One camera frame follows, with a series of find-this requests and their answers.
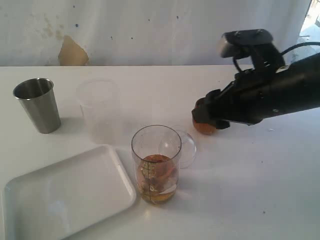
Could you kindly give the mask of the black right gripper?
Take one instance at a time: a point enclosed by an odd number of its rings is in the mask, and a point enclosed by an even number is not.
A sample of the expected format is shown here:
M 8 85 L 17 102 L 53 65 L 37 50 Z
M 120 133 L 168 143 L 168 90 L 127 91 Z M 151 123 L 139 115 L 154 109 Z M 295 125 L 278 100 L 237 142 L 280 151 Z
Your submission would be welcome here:
M 215 89 L 198 99 L 191 111 L 198 124 L 212 124 L 217 130 L 230 127 L 230 123 L 255 125 L 278 115 L 271 83 L 274 70 L 248 69 L 237 73 L 224 89 Z

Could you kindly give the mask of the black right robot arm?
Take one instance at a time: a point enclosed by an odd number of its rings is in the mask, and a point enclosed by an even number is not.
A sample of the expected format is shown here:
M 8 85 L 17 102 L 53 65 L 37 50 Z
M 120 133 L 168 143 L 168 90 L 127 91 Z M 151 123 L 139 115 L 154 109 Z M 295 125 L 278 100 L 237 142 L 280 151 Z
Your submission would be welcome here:
M 314 54 L 276 72 L 248 69 L 223 90 L 197 101 L 192 118 L 223 130 L 230 123 L 255 125 L 262 120 L 320 106 L 320 55 Z

